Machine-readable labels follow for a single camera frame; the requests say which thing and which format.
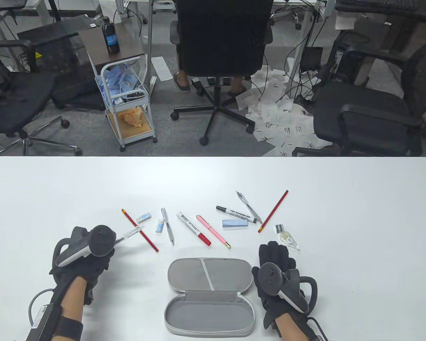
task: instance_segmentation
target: red pencil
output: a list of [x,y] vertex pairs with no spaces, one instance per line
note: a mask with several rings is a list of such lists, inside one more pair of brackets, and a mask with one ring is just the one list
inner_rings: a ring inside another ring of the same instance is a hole
[[270,212],[270,215],[267,217],[267,219],[265,219],[265,221],[263,222],[262,226],[260,226],[260,229],[257,232],[262,232],[263,228],[265,227],[265,225],[268,223],[268,221],[270,220],[270,218],[272,217],[273,213],[276,211],[276,209],[279,207],[279,205],[282,203],[282,201],[284,200],[284,198],[286,198],[286,195],[289,193],[288,190],[286,190],[286,192],[284,192],[283,196],[280,198],[280,200],[278,201],[278,203],[276,204],[276,206],[272,209],[272,211]]
[[[134,222],[134,220],[132,220],[132,218],[129,216],[129,214],[126,213],[126,211],[124,209],[122,209],[122,212],[128,218],[128,220],[131,222],[131,224],[133,224],[134,227],[137,227],[137,224]],[[153,247],[153,249],[156,252],[159,252],[159,250],[156,247],[156,245],[152,243],[152,241],[147,237],[147,235],[143,231],[139,231],[139,233],[142,235],[142,237],[145,238],[145,240],[151,245],[151,247]]]

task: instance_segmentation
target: black bottle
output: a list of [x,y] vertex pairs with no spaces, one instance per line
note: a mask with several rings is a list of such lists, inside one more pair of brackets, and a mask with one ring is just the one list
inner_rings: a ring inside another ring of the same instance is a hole
[[115,33],[115,26],[114,23],[112,23],[109,20],[109,17],[104,17],[104,24],[103,24],[103,35],[104,40],[106,42],[107,52],[109,52],[110,55],[115,55],[116,53],[120,52],[120,45],[119,45],[119,39],[117,37],[117,34]]

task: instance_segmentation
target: hand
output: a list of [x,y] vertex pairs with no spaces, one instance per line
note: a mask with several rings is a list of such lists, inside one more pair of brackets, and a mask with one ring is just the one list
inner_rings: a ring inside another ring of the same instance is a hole
[[49,274],[54,275],[57,286],[63,286],[60,295],[63,296],[66,292],[67,288],[64,287],[66,283],[71,283],[76,277],[81,277],[87,281],[84,304],[91,304],[93,301],[93,288],[98,284],[99,275],[109,268],[109,261],[114,255],[114,252],[115,250],[112,249],[111,252],[103,257],[88,255],[87,257],[76,259],[67,266],[54,266]]
[[[278,245],[277,242],[269,242],[268,245],[262,244],[259,248],[259,261],[260,266],[265,263],[276,264],[281,271],[285,272],[288,269],[297,267],[294,258],[289,258],[289,251],[284,245]],[[260,268],[254,266],[252,274],[254,276],[254,283],[257,287],[257,294],[262,300],[263,308],[267,311],[263,318],[263,327],[267,329],[270,325],[276,329],[274,321],[285,313],[288,313],[298,328],[308,337],[312,339],[316,336],[314,331],[307,325],[307,315],[297,312],[286,300],[279,296],[270,296],[263,291],[257,279],[257,274]]]

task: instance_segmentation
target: correction tape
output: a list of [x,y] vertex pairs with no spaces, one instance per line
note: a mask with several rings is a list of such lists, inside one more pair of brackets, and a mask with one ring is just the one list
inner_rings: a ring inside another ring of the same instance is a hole
[[281,234],[279,235],[279,239],[281,239],[281,241],[286,244],[288,247],[291,247],[297,251],[300,250],[297,242],[294,240],[294,238],[292,237],[292,235],[287,232],[287,231],[283,231],[281,232]]

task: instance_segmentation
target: gray pencil case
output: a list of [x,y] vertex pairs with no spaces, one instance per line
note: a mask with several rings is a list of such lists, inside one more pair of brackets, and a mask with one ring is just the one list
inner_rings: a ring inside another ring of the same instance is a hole
[[251,265],[233,258],[182,258],[172,262],[169,284],[182,292],[164,311],[173,334],[197,337],[247,336],[255,312],[242,295],[252,284]]

